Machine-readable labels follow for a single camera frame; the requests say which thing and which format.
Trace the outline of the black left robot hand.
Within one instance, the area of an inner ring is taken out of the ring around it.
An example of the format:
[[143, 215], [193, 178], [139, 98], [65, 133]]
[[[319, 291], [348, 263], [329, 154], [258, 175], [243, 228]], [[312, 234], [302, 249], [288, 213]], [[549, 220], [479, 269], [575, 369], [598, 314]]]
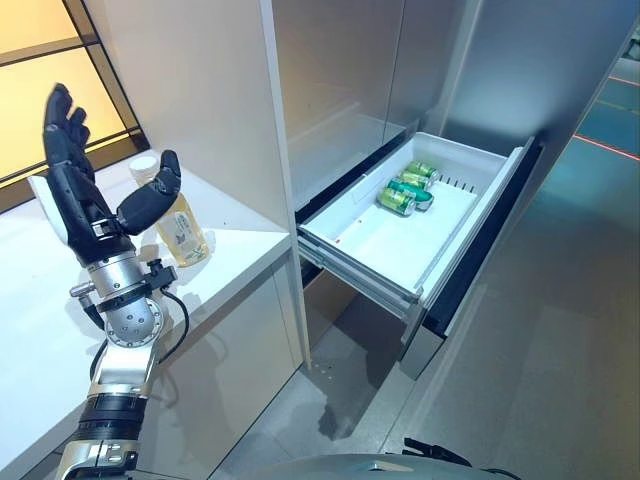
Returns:
[[177, 154], [165, 150], [158, 173], [112, 211], [95, 182], [85, 153], [90, 130], [86, 112], [72, 106], [61, 83], [48, 96], [43, 145], [48, 170], [44, 176], [54, 210], [62, 221], [63, 243], [85, 267], [134, 249], [131, 238], [151, 227], [176, 201], [181, 188]]

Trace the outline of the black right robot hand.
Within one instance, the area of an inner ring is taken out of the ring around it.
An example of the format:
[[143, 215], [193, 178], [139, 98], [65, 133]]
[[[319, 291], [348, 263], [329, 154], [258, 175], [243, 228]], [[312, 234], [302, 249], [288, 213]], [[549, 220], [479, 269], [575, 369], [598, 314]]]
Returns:
[[469, 464], [469, 461], [466, 458], [443, 446], [424, 443], [410, 437], [405, 437], [403, 442], [403, 455], [419, 456], [457, 464]]

